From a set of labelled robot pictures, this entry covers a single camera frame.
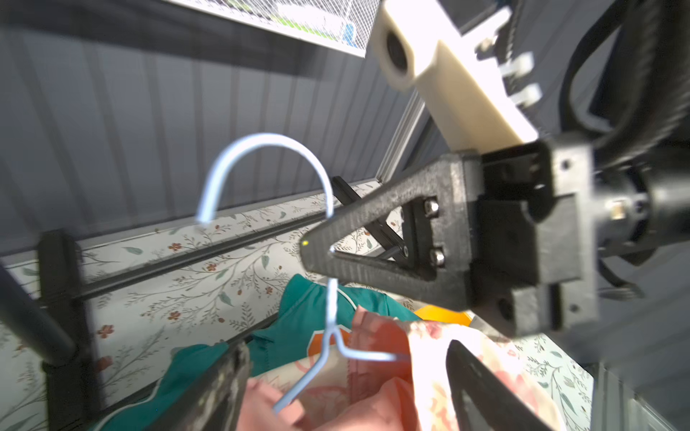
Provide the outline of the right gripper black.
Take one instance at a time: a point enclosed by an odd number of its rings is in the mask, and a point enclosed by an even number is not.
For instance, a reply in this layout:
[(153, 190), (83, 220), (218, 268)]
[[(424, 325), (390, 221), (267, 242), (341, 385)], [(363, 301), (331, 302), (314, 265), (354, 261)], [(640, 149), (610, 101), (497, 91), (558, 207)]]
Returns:
[(336, 176), (341, 207), (305, 234), (301, 260), (451, 311), (474, 305), (509, 338), (562, 332), (599, 316), (593, 181), (577, 133), (486, 154), (483, 169), (476, 152), (444, 154), (365, 197)]

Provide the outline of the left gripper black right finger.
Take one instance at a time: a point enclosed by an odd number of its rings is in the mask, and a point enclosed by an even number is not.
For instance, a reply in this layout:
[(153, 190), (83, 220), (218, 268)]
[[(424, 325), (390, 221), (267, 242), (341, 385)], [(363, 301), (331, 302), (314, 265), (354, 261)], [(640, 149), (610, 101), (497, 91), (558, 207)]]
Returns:
[(457, 340), (446, 358), (447, 379), (458, 427), (462, 430), (547, 430), (476, 356)]

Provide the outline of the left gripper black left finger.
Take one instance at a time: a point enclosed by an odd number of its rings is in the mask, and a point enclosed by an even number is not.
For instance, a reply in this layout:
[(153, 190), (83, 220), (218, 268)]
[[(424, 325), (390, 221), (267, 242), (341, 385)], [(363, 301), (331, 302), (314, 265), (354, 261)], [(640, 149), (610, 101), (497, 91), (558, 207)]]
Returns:
[(244, 341), (232, 344), (149, 430), (234, 430), (251, 371)]

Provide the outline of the pink floral garment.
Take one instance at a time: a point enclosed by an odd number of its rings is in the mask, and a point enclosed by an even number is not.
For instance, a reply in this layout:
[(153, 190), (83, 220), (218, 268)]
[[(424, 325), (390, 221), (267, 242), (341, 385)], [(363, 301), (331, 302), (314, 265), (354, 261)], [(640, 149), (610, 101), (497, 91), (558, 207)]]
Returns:
[(511, 342), (463, 325), (399, 321), (359, 308), (345, 339), (355, 349), (409, 356), (404, 362), (346, 359), (329, 349), (326, 365), (294, 402), (274, 404), (309, 371), (321, 348), (249, 380), (240, 430), (460, 430), (447, 376), (447, 351), (457, 341), (501, 382), (512, 399), (550, 429), (565, 428), (552, 397), (526, 371)]

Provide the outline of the green jacket orange letter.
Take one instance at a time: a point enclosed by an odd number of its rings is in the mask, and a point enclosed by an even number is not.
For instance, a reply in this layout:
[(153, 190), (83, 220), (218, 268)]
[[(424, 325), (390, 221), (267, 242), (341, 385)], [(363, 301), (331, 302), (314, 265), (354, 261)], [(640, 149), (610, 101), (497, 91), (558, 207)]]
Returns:
[[(323, 311), (326, 287), (296, 275), (286, 286), (278, 318), (265, 330), (257, 330), (247, 344), (257, 376), (280, 366), (321, 353)], [(361, 307), (400, 321), (417, 321), (419, 317), (386, 294), (359, 287), (338, 288), (336, 321), (344, 342), (356, 310)], [(226, 351), (228, 344), (192, 345), (172, 355), (172, 363), (154, 393), (142, 402), (118, 409), (95, 426), (96, 430), (143, 430), (169, 409), (195, 381)]]

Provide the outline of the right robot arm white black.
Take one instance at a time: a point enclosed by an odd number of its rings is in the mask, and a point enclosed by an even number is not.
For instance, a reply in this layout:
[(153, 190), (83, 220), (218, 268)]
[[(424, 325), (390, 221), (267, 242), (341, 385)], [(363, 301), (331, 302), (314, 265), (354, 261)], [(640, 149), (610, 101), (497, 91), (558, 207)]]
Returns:
[(384, 1), (369, 47), (414, 88), (449, 145), (307, 233), (306, 269), (454, 311), (508, 337), (598, 318), (639, 296), (631, 264), (689, 237), (689, 5), (616, 1), (566, 69), (562, 131), (542, 136), (506, 92), (517, 60), (478, 59), (509, 8), (462, 33), (436, 1)]

